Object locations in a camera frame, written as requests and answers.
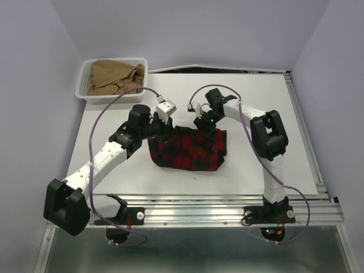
table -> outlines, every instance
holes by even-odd
[[[194,113],[187,112],[192,93],[206,84],[224,84],[239,92],[243,103],[262,110],[277,110],[285,125],[289,145],[284,161],[286,184],[299,188],[307,195],[317,194],[315,176],[304,147],[299,125],[283,75],[259,74],[154,74],[148,78],[150,88],[165,99],[173,101],[177,111],[172,115],[173,124],[195,127]],[[205,93],[194,99],[206,102]],[[224,96],[228,90],[220,91]],[[143,104],[155,109],[156,99],[147,92]],[[70,175],[88,161],[88,137],[91,127],[105,105],[86,104],[68,174]],[[99,151],[108,137],[127,120],[130,104],[115,104],[100,119],[93,138],[93,149]],[[120,195],[262,195],[264,189],[262,167],[255,158],[243,132],[242,125],[225,118],[218,124],[227,130],[227,156],[216,172],[189,172],[160,168],[149,155],[148,144],[143,146],[126,162],[111,172],[96,188],[96,193]]]

purple cable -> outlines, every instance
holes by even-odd
[[[205,85],[205,86],[202,86],[200,87],[196,92],[194,92],[194,94],[192,95],[191,99],[189,100],[189,104],[192,103],[192,100],[194,98],[194,96],[199,92],[201,91],[202,89],[206,88],[206,87],[223,87],[223,88],[226,88],[226,89],[229,89],[230,91],[232,91],[233,93],[235,93],[238,98],[239,98],[239,104],[241,105],[242,101],[241,101],[241,96],[238,92],[236,92],[234,89],[226,86],[226,85],[222,85],[222,84],[209,84],[209,85]],[[291,187],[291,186],[286,186],[284,185],[284,183],[264,164],[263,160],[259,157],[256,149],[254,148],[254,145],[253,145],[253,142],[251,140],[251,137],[249,135],[249,132],[248,132],[248,129],[247,129],[247,126],[245,124],[245,121],[244,121],[244,115],[243,115],[243,111],[241,109],[241,107],[239,107],[239,113],[240,113],[240,119],[241,119],[241,122],[243,124],[243,128],[244,128],[244,131],[245,131],[245,134],[246,136],[248,137],[248,140],[249,140],[249,144],[251,146],[251,148],[253,149],[253,152],[255,154],[255,156],[257,157],[258,161],[260,162],[260,164],[263,166],[263,168],[279,183],[281,184],[283,187],[287,188],[287,189],[293,189],[294,191],[298,192],[300,196],[302,196],[303,200],[306,202],[306,205],[307,205],[307,222],[306,222],[306,225],[304,227],[304,229],[301,231],[300,234],[298,234],[296,237],[290,239],[290,240],[287,240],[287,241],[284,241],[284,242],[278,242],[278,244],[280,245],[283,245],[283,244],[286,244],[286,243],[290,243],[290,242],[293,242],[297,239],[299,239],[307,230],[308,228],[308,225],[309,225],[309,222],[310,222],[310,219],[311,219],[311,209],[309,207],[309,203],[308,203],[308,200],[307,198],[304,196],[304,194],[299,190],[299,189],[296,189],[294,187]]]
[[[105,221],[106,223],[108,223],[109,225],[111,226],[114,226],[115,228],[119,229],[119,230],[122,230],[122,231],[125,231],[125,232],[129,232],[129,233],[133,233],[133,234],[137,234],[137,235],[141,235],[144,237],[144,240],[141,241],[141,242],[138,242],[138,243],[133,243],[133,244],[130,244],[130,245],[118,245],[116,243],[114,243],[116,246],[118,247],[135,247],[135,246],[140,246],[146,242],[149,241],[149,237],[145,234],[145,233],[142,233],[142,232],[139,232],[139,231],[135,231],[135,230],[129,230],[129,229],[125,229],[113,222],[111,222],[110,220],[108,220],[107,218],[105,218],[104,216],[100,215],[99,212],[97,211],[97,209],[95,208],[94,206],[94,203],[93,203],[93,152],[92,152],[92,136],[93,136],[93,133],[95,131],[95,128],[96,128],[96,125],[98,123],[98,121],[100,120],[101,116],[104,114],[104,112],[115,102],[117,101],[118,99],[120,99],[122,96],[130,93],[131,91],[134,91],[134,90],[139,90],[139,89],[144,89],[144,90],[148,90],[148,91],[151,91],[153,92],[154,94],[156,94],[157,97],[159,97],[159,94],[154,91],[153,89],[151,88],[148,88],[148,87],[137,87],[137,88],[132,88],[120,95],[118,95],[111,103],[109,103],[108,105],[106,105],[106,107],[101,111],[101,113],[98,115],[98,117],[96,118],[95,120],[95,123],[93,124],[92,126],[92,129],[91,129],[91,133],[90,133],[90,138],[89,138],[89,155],[90,155],[90,183],[89,183],[89,192],[90,192],[90,204],[91,204],[91,208],[92,208],[92,211],[97,215],[99,216],[100,219],[102,219],[103,221]]]

